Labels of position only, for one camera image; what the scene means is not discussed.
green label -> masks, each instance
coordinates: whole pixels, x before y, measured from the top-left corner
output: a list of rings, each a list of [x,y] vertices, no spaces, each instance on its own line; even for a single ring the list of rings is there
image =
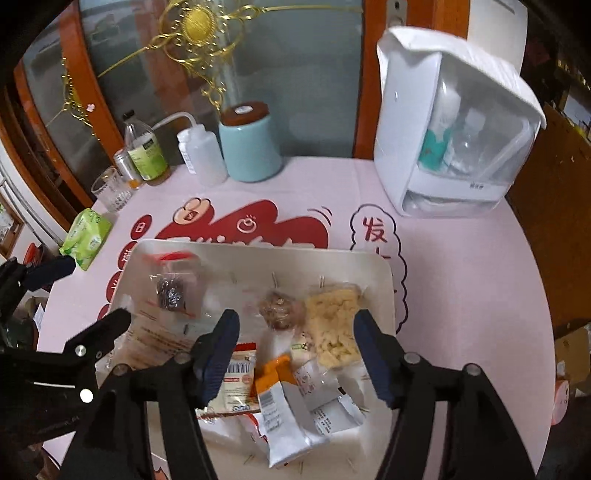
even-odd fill
[[[168,167],[158,140],[153,136],[141,147],[130,150],[129,156],[144,180],[157,179]]]

screw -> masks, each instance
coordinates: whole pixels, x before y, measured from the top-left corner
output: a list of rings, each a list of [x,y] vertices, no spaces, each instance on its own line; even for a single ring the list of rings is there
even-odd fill
[[[121,377],[125,375],[129,371],[129,365],[127,364],[117,364],[113,367],[113,374],[117,377]]]
[[[80,399],[84,402],[84,403],[90,403],[93,399],[94,395],[92,394],[92,392],[90,390],[88,390],[88,388],[83,388],[82,390],[80,390]]]
[[[404,361],[411,365],[416,365],[421,361],[421,356],[415,352],[409,352],[404,354]]]
[[[186,364],[191,361],[191,355],[187,352],[179,352],[174,356],[174,361],[181,365]]]
[[[86,355],[86,347],[84,345],[78,345],[74,350],[77,356],[85,356]]]
[[[468,373],[468,375],[471,375],[473,377],[477,377],[478,375],[480,375],[482,373],[482,369],[476,364],[467,364],[466,365],[466,372]]]

pink tablecloth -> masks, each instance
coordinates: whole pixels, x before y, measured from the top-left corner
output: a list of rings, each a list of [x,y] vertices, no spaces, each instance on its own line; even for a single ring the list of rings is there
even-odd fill
[[[54,286],[39,349],[61,351],[103,315],[126,252],[154,237],[368,249],[389,259],[402,346],[436,365],[481,365],[539,467],[553,407],[553,336],[534,258],[504,201],[479,219],[407,219],[369,161],[298,157],[271,180],[208,191],[178,168],[118,213],[87,272]],[[59,439],[50,449],[62,457],[66,446]]]

brown wooden lid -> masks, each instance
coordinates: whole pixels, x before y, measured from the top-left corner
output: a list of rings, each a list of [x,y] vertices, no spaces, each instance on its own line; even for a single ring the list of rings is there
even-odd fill
[[[227,127],[251,124],[269,115],[269,107],[264,102],[244,102],[224,110],[220,122]]]

black bottle cap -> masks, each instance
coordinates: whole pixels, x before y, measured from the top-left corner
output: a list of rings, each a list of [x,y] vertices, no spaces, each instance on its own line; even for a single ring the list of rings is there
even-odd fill
[[[130,110],[129,112],[125,112],[123,114],[123,121],[125,122],[126,120],[129,120],[133,116],[135,116],[135,112],[133,110]]]

